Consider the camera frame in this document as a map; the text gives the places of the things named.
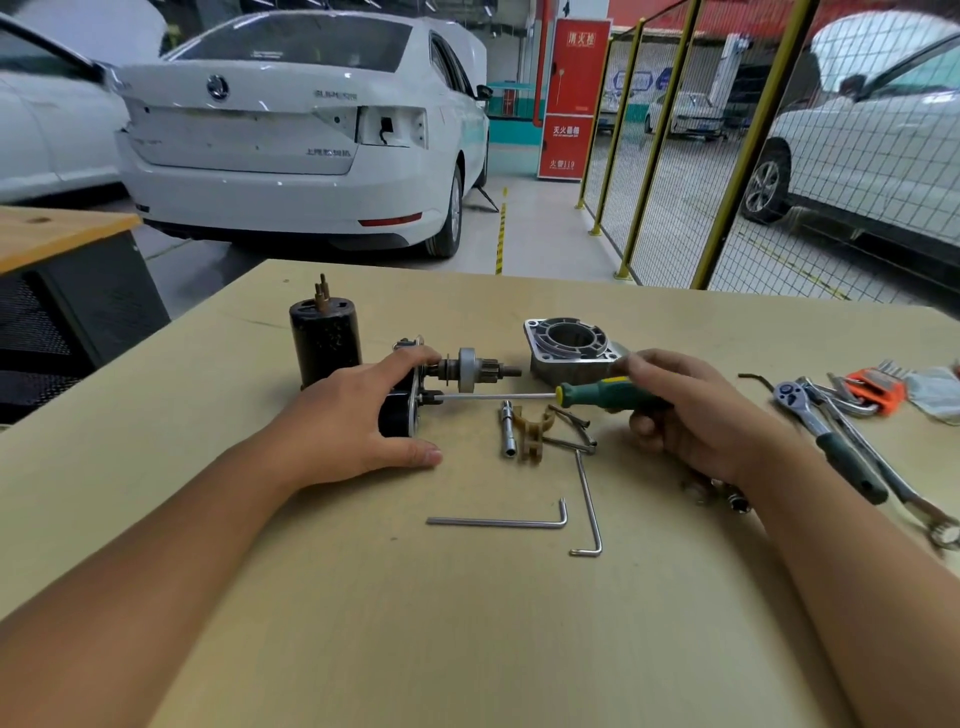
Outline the starter motor armature assembly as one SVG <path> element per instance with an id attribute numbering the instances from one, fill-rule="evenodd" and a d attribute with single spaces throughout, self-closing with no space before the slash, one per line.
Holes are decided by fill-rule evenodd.
<path id="1" fill-rule="evenodd" d="M 456 383 L 458 396 L 471 397 L 478 384 L 495 384 L 523 374 L 521 366 L 497 358 L 483 358 L 473 347 L 461 347 L 456 357 L 418 365 L 391 387 L 379 410 L 378 431 L 387 438 L 412 438 L 417 434 L 421 408 L 438 406 L 445 401 L 446 393 L 426 386 L 429 378 Z"/>

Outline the white car with open door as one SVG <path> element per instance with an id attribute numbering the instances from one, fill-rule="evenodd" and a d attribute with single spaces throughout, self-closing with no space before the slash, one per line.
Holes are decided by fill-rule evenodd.
<path id="1" fill-rule="evenodd" d="M 113 69 L 0 11 L 0 205 L 119 184 Z"/>

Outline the silver hex key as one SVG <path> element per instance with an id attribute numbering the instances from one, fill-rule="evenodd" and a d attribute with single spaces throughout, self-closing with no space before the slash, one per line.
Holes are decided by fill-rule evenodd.
<path id="1" fill-rule="evenodd" d="M 425 524 L 432 527 L 533 530 L 559 530 L 564 528 L 568 522 L 569 509 L 567 501 L 564 498 L 558 500 L 558 518 L 554 520 L 462 516 L 428 516 L 425 520 Z"/>
<path id="2" fill-rule="evenodd" d="M 588 518 L 589 528 L 594 541 L 594 545 L 592 548 L 571 549 L 569 552 L 569 556 L 574 558 L 593 559 L 593 558 L 599 557 L 603 553 L 604 543 L 602 540 L 602 534 L 599 528 L 599 523 L 598 523 L 596 512 L 595 512 L 592 489 L 590 486 L 590 482 L 588 480 L 586 466 L 584 463 L 584 454 L 580 449 L 574 449 L 573 453 L 574 453 L 575 463 L 577 466 L 578 476 L 581 484 L 585 512 Z"/>

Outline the beige plastic shift fork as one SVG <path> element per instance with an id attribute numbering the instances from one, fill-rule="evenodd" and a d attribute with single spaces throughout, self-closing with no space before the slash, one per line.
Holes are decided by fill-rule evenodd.
<path id="1" fill-rule="evenodd" d="M 522 408 L 517 408 L 512 420 L 521 435 L 521 458 L 533 465 L 540 464 L 544 456 L 545 435 L 554 426 L 556 413 L 547 407 L 542 413 L 528 418 Z"/>

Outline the white car behind fence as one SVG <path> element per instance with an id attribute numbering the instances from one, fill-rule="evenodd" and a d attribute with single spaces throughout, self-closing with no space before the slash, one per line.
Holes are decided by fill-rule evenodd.
<path id="1" fill-rule="evenodd" d="M 960 249 L 960 18 L 869 10 L 810 42 L 818 99 L 780 112 L 740 204 L 794 208 L 901 245 Z"/>

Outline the wooden workbench top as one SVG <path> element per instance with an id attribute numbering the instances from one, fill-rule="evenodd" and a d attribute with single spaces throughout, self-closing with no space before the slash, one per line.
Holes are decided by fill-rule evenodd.
<path id="1" fill-rule="evenodd" d="M 0 277 L 141 225 L 138 214 L 0 205 Z"/>

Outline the person's right forearm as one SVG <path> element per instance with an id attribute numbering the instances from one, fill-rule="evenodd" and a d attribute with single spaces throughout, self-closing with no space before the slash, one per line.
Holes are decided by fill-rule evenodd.
<path id="1" fill-rule="evenodd" d="M 804 443 L 751 452 L 747 493 L 864 728 L 960 728 L 960 578 Z"/>

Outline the white face mask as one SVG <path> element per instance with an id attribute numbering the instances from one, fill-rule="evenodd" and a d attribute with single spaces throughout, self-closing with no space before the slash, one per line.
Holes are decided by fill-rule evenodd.
<path id="1" fill-rule="evenodd" d="M 960 377 L 954 369 L 914 370 L 904 379 L 907 399 L 933 420 L 960 427 Z"/>

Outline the red fire equipment cabinet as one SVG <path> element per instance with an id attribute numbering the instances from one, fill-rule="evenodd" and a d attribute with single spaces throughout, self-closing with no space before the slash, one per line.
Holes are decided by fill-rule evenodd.
<path id="1" fill-rule="evenodd" d="M 608 60 L 609 18 L 560 17 L 553 27 L 536 177 L 581 182 Z"/>

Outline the green handled screwdriver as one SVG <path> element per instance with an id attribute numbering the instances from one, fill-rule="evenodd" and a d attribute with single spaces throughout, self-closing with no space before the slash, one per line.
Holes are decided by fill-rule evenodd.
<path id="1" fill-rule="evenodd" d="M 557 407 L 596 407 L 611 411 L 639 411 L 645 414 L 665 411 L 672 404 L 664 398 L 637 386 L 626 376 L 601 379 L 594 383 L 560 383 L 550 392 L 502 394 L 450 394 L 441 391 L 421 391 L 406 394 L 405 399 L 415 406 L 436 406 L 445 403 L 486 402 L 544 402 Z"/>

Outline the small distant white car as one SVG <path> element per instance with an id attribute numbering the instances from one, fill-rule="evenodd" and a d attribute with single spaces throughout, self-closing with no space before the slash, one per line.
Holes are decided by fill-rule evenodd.
<path id="1" fill-rule="evenodd" d="M 667 135 L 725 140 L 723 111 L 704 93 L 678 91 L 671 109 Z"/>

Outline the silver combination wrench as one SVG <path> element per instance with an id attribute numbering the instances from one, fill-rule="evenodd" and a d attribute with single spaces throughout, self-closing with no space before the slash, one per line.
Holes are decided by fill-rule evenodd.
<path id="1" fill-rule="evenodd" d="M 797 383 L 812 402 L 834 420 L 847 439 L 858 447 L 906 510 L 926 527 L 930 543 L 940 551 L 960 552 L 960 519 L 949 515 L 907 483 L 847 416 L 851 407 L 840 406 L 836 397 L 827 394 L 825 388 L 815 385 L 805 376 L 799 377 Z"/>

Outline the person's right hand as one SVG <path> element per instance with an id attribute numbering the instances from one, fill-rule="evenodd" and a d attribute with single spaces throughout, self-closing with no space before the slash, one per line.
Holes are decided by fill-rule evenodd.
<path id="1" fill-rule="evenodd" d="M 800 460 L 805 442 L 762 410 L 712 365 L 674 350 L 649 348 L 614 362 L 611 372 L 665 399 L 678 417 L 676 457 L 691 469 L 743 490 Z"/>

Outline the hex key set orange holder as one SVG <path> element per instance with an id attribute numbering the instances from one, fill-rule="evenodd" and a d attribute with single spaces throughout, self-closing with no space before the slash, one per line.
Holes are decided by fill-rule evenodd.
<path id="1" fill-rule="evenodd" d="M 910 370 L 894 359 L 848 374 L 826 373 L 832 391 L 846 411 L 856 417 L 888 417 L 908 400 L 906 376 Z"/>

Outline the person's left hand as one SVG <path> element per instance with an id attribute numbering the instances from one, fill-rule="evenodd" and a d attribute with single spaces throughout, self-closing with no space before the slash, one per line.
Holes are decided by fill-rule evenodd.
<path id="1" fill-rule="evenodd" d="M 430 346 L 402 346 L 379 362 L 335 370 L 304 389 L 251 441 L 294 490 L 378 471 L 378 414 L 411 369 L 440 360 Z"/>

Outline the black cylindrical solenoid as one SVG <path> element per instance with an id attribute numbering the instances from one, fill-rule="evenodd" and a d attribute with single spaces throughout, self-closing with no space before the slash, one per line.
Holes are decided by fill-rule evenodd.
<path id="1" fill-rule="evenodd" d="M 324 273 L 315 283 L 313 297 L 291 305 L 289 316 L 301 390 L 362 363 L 355 303 L 331 296 Z"/>

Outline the black perforated metal cabinet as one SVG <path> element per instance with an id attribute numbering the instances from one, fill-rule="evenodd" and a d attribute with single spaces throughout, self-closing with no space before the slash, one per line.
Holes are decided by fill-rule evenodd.
<path id="1" fill-rule="evenodd" d="M 0 273 L 0 427 L 170 322 L 130 231 Z"/>

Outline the white sedan missing tail light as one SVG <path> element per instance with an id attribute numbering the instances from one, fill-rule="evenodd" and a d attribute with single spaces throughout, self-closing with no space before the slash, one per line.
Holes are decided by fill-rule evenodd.
<path id="1" fill-rule="evenodd" d="M 431 17 L 243 15 L 111 71 L 115 135 L 141 219 L 182 239 L 422 244 L 449 260 L 486 184 L 487 48 Z"/>

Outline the person's left forearm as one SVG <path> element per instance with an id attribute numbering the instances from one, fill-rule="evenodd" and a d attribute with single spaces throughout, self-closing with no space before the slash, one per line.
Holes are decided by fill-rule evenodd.
<path id="1" fill-rule="evenodd" d="M 144 728 L 293 493 L 275 434 L 228 449 L 0 620 L 0 728 Z"/>

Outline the ratchet wrench with green grip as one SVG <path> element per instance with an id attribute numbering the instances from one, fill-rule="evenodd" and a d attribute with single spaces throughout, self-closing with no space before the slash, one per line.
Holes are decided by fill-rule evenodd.
<path id="1" fill-rule="evenodd" d="M 779 407 L 794 415 L 814 437 L 826 461 L 848 485 L 872 505 L 887 502 L 889 491 L 875 479 L 847 441 L 823 421 L 805 387 L 787 381 L 774 385 L 771 393 Z"/>

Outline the grey aluminium motor housing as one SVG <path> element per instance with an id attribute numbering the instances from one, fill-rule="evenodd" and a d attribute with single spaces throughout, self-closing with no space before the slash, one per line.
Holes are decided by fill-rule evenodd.
<path id="1" fill-rule="evenodd" d="M 598 325 L 577 318 L 527 319 L 523 332 L 532 376 L 551 386 L 597 383 L 612 375 L 618 359 L 630 355 Z"/>

